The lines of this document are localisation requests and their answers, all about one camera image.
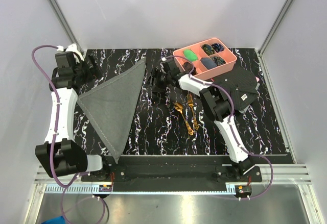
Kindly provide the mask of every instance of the pink bin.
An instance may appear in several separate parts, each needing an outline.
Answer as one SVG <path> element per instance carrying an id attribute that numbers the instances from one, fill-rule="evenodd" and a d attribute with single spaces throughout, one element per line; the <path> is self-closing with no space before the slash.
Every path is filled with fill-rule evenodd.
<path id="1" fill-rule="evenodd" d="M 215 53 L 213 55 L 208 56 L 202 49 L 204 44 L 212 45 L 212 44 L 221 44 L 224 46 L 224 50 L 222 52 Z M 196 44 L 192 44 L 190 46 L 184 47 L 182 49 L 177 49 L 173 52 L 174 56 L 184 56 L 183 51 L 185 49 L 192 50 L 197 56 L 198 60 L 192 62 L 196 67 L 197 74 L 194 77 L 197 77 L 201 80 L 209 80 L 215 76 L 221 75 L 225 72 L 231 71 L 236 62 L 236 56 L 217 38 L 212 38 L 206 41 L 202 41 Z M 225 60 L 226 64 L 220 65 L 218 67 L 212 68 L 210 70 L 206 69 L 205 66 L 201 63 L 201 58 L 203 57 L 214 57 L 218 56 Z M 175 57 L 176 65 L 179 67 L 181 71 L 185 71 L 182 67 L 183 63 L 186 62 L 185 59 L 180 57 Z"/>

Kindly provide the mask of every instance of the gray towel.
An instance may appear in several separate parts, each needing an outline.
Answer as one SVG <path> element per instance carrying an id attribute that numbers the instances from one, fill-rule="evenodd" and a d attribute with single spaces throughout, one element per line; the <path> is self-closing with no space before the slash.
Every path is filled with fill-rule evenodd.
<path id="1" fill-rule="evenodd" d="M 145 73 L 145 58 L 80 95 L 77 103 L 116 163 L 124 151 Z"/>

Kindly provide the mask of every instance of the tag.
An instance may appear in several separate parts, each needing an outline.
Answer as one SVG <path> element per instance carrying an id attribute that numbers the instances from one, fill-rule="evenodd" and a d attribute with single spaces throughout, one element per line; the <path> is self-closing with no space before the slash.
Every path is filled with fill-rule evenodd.
<path id="1" fill-rule="evenodd" d="M 241 96 L 242 100 L 245 101 L 245 99 L 247 99 L 247 95 L 244 94 L 243 96 Z"/>

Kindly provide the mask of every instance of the marble pattern tabletop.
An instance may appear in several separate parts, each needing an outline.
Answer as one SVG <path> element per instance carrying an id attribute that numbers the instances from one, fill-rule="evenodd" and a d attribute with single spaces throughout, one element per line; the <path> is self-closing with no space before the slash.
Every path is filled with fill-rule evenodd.
<path id="1" fill-rule="evenodd" d="M 172 55 L 175 49 L 89 49 L 93 52 L 103 73 L 100 80 L 82 87 L 80 93 L 123 73 L 143 57 L 150 61 L 144 84 L 151 69 L 159 65 L 161 57 Z M 259 97 L 244 114 L 236 113 L 236 124 L 247 149 L 256 154 L 285 154 L 286 149 L 268 94 L 262 69 L 254 49 L 232 48 L 237 56 L 236 65 L 252 71 L 260 80 Z M 227 154 L 218 128 L 203 112 L 201 101 L 193 96 L 194 109 L 200 128 L 189 136 L 182 116 L 173 108 L 182 103 L 186 118 L 192 126 L 192 111 L 187 106 L 187 92 L 168 86 L 161 95 L 152 95 L 151 88 L 143 85 L 135 110 L 125 155 L 223 155 Z M 89 120 L 76 105 L 74 113 L 75 141 L 88 154 L 109 151 L 94 131 Z"/>

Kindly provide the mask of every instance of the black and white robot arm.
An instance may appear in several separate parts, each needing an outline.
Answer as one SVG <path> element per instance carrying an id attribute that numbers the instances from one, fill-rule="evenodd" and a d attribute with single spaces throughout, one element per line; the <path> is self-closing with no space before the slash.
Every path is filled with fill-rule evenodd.
<path id="1" fill-rule="evenodd" d="M 234 116 L 230 117 L 230 103 L 222 98 L 217 88 L 210 85 L 212 82 L 180 72 L 174 59 L 163 58 L 161 69 L 153 70 L 152 75 L 150 83 L 159 90 L 163 91 L 170 84 L 200 97 L 205 115 L 214 122 L 224 138 L 235 174 L 242 176 L 254 168 L 251 156 L 242 150 L 245 146 L 236 128 Z"/>
<path id="2" fill-rule="evenodd" d="M 76 44 L 72 44 L 66 49 L 58 46 L 57 52 L 57 67 L 52 74 L 52 82 L 60 97 L 58 130 L 54 142 L 56 176 L 101 170 L 104 165 L 102 157 L 100 155 L 87 155 L 75 143 L 73 129 L 74 110 L 78 97 L 77 92 L 82 85 L 95 78 L 100 78 L 101 73 L 93 56 L 84 58 Z M 50 147 L 55 132 L 58 103 L 55 92 L 52 89 L 51 91 L 52 112 L 49 130 L 44 144 L 35 147 L 35 154 L 48 175 L 53 177 L 50 168 Z"/>

